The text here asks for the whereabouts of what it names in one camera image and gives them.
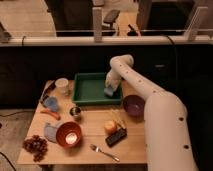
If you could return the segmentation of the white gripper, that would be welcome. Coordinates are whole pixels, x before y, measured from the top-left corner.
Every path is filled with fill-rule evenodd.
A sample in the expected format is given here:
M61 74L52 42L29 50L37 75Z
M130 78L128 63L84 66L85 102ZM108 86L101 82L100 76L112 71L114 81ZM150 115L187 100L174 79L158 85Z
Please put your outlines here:
M111 86L113 90L117 90L121 83L121 77L113 70L110 70L106 75L105 86Z

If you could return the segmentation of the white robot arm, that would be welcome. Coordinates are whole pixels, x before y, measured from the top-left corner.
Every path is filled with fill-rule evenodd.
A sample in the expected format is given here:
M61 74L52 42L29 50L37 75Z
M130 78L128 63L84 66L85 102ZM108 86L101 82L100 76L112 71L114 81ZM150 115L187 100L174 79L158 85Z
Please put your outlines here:
M187 125L187 109L173 93L133 69L131 55L112 57L105 85L116 91L126 80L145 101L144 130L148 171L199 171Z

